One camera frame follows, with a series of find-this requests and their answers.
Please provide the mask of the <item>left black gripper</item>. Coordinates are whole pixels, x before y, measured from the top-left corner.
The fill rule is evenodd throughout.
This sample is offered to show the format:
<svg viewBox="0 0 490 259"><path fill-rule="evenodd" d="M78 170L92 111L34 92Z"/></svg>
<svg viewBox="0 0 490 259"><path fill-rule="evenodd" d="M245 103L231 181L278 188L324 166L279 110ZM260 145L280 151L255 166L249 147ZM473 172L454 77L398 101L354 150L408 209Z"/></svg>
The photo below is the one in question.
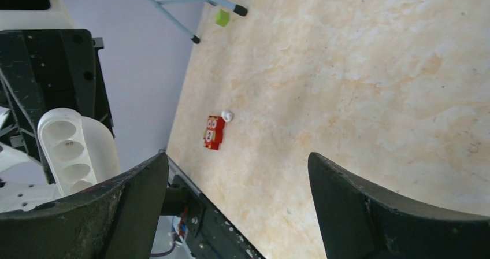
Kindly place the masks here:
<svg viewBox="0 0 490 259"><path fill-rule="evenodd" d="M40 164L48 184L54 177L37 136L46 112L69 108L113 128L98 54L103 47L86 29L1 32L1 106L7 109L1 142Z"/></svg>

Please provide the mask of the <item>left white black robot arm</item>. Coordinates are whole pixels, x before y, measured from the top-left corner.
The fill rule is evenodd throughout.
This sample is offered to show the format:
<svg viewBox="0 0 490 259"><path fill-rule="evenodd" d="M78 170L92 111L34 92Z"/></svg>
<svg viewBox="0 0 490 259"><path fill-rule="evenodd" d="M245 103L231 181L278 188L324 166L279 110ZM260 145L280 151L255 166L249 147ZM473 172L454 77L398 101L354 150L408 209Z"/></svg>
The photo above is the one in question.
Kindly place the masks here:
<svg viewBox="0 0 490 259"><path fill-rule="evenodd" d="M37 136L46 112L73 109L113 129L101 49L86 29L1 32L1 201L16 210L32 209L39 190L57 191Z"/></svg>

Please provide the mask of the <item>white earbud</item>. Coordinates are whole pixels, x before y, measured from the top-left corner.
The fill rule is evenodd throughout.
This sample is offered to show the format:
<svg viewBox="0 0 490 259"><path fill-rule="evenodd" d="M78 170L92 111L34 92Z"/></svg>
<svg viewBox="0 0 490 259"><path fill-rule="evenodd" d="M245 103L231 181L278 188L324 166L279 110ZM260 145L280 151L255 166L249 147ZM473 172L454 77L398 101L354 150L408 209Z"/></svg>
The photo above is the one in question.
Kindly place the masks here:
<svg viewBox="0 0 490 259"><path fill-rule="evenodd" d="M229 123L233 120L234 118L234 114L233 112L231 112L230 110L223 110L221 112L221 117L223 118L223 120L226 122L226 123Z"/></svg>

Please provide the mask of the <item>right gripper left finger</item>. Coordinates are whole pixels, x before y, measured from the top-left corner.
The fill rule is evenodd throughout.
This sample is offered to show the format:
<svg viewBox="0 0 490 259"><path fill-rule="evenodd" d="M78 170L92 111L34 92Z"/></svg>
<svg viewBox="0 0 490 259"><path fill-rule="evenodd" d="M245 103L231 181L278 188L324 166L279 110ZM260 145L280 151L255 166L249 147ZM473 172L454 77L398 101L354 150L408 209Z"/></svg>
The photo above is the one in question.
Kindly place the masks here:
<svg viewBox="0 0 490 259"><path fill-rule="evenodd" d="M2 258L149 258L169 165L159 153L105 182L1 214Z"/></svg>

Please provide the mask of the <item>white earbud charging case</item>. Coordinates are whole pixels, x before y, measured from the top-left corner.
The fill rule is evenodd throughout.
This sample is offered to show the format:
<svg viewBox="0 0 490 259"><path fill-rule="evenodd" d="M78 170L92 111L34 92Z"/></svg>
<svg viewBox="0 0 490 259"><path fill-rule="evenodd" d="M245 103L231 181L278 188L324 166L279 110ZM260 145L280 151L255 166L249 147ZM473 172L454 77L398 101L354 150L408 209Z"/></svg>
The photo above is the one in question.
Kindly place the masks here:
<svg viewBox="0 0 490 259"><path fill-rule="evenodd" d="M113 135L98 120L69 108L52 109L40 118L37 136L63 197L121 173Z"/></svg>

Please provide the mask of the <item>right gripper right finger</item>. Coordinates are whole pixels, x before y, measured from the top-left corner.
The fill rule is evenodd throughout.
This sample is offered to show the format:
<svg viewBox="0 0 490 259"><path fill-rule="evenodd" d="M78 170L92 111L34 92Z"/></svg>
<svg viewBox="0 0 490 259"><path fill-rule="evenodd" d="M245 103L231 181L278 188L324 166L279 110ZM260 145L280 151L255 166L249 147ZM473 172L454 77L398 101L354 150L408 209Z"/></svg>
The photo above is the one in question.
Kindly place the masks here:
<svg viewBox="0 0 490 259"><path fill-rule="evenodd" d="M308 157L328 258L488 258L489 217L423 203Z"/></svg>

